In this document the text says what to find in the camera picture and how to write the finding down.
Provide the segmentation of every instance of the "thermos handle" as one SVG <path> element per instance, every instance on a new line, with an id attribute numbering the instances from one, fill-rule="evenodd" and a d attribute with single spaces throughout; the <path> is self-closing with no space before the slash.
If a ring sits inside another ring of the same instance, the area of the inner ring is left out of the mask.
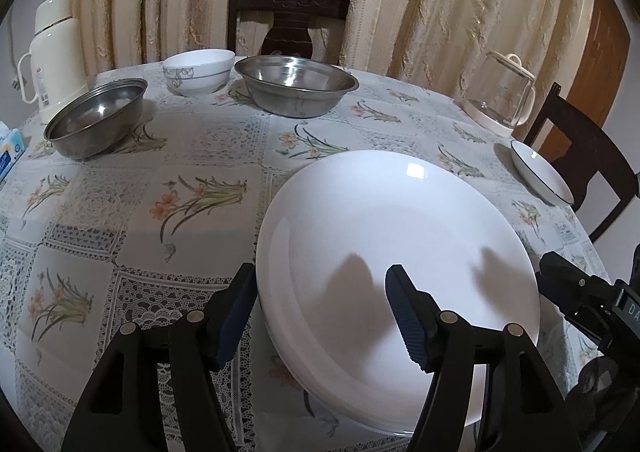
<path id="1" fill-rule="evenodd" d="M 529 96 L 527 97 L 527 103 L 524 105 L 524 108 L 522 109 L 522 113 L 520 113 L 520 116 L 518 118 L 518 122 L 516 123 L 516 125 L 523 125 L 524 122 L 529 120 L 529 117 L 531 116 L 531 111 L 533 110 L 533 104 L 535 101 L 536 101 L 536 88 L 533 86 L 533 83 L 531 83 L 531 87 L 529 89 Z"/>
<path id="2" fill-rule="evenodd" d="M 26 54 L 20 57 L 20 60 L 18 61 L 18 67 L 16 68 L 16 70 L 18 71 L 18 84 L 20 84 L 20 94 L 22 95 L 22 101 L 25 102 L 26 104 L 33 104 L 38 99 L 38 93 L 34 92 L 33 98 L 31 100 L 27 100 L 27 97 L 24 94 L 24 86 L 22 84 L 23 83 L 22 71 L 20 71 L 20 65 L 22 64 L 22 61 L 27 55 L 31 55 L 31 52 L 27 52 Z"/>
<path id="3" fill-rule="evenodd" d="M 513 60 L 518 66 L 522 66 L 522 61 L 520 60 L 520 57 L 518 57 L 518 55 L 508 54 L 507 58 L 510 58 L 511 60 Z"/>

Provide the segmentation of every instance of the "tissue box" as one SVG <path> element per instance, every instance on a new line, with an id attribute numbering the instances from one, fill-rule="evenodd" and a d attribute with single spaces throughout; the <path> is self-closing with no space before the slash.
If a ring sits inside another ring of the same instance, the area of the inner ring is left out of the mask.
<path id="1" fill-rule="evenodd" d="M 0 140 L 0 181 L 24 152 L 24 142 L 18 129 L 12 129 Z"/>

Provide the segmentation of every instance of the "power cord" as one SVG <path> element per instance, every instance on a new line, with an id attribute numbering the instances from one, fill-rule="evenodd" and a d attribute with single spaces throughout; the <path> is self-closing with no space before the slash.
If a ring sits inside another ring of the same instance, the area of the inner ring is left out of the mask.
<path id="1" fill-rule="evenodd" d="M 7 46 L 9 47 L 9 61 L 11 62 L 11 67 L 14 69 L 14 80 L 12 81 L 11 85 L 14 87 L 15 90 L 19 90 L 20 89 L 20 80 L 18 79 L 18 68 L 16 66 L 15 63 L 15 54 L 14 54 L 14 6 L 11 5 L 11 7 L 9 8 L 9 11 L 6 14 L 6 26 L 7 26 L 7 36 L 8 36 L 8 43 Z M 22 86 L 26 86 L 27 85 L 27 79 L 25 79 L 25 77 L 22 77 Z"/>

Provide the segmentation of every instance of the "white plate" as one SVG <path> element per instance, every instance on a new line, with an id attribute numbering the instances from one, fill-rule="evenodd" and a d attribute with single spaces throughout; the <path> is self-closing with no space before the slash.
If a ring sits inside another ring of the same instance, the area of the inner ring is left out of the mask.
<path id="1" fill-rule="evenodd" d="M 417 289 L 471 324 L 518 322 L 536 342 L 540 301 L 518 236 L 444 169 L 383 151 L 329 156 L 276 194 L 257 246 L 260 303 L 290 372 L 328 408 L 413 432 L 431 374 L 411 361 L 385 295 L 402 264 Z M 480 418 L 476 366 L 467 422 Z"/>
<path id="2" fill-rule="evenodd" d="M 574 204 L 574 195 L 562 176 L 531 147 L 513 140 L 511 159 L 529 187 L 547 203 L 556 206 Z"/>

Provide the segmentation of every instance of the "tablecloth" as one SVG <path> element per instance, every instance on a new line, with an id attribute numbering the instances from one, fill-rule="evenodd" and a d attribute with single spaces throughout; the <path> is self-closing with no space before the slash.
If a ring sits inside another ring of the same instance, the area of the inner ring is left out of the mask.
<path id="1" fill-rule="evenodd" d="M 257 108 L 235 71 L 224 89 L 198 98 L 170 92 L 159 64 L 103 73 L 97 84 L 145 78 L 145 108 L 131 136 L 82 162 L 53 150 L 38 117 L 24 125 L 28 150 L 0 191 L 0 382 L 45 451 L 59 450 L 118 327 L 166 324 L 202 307 L 254 259 L 260 223 L 282 184 L 328 155 L 379 149 L 430 161 L 500 210 L 534 267 L 555 250 L 606 277 L 572 210 L 546 205 L 518 178 L 509 140 L 475 124 L 448 97 L 350 71 L 360 88 L 306 121 Z M 544 302 L 538 347 L 563 392 L 596 353 Z M 159 366 L 165 432 L 180 450 L 169 379 Z M 406 444 L 345 421 L 309 396 L 273 348 L 258 305 L 214 384 L 241 450 Z"/>

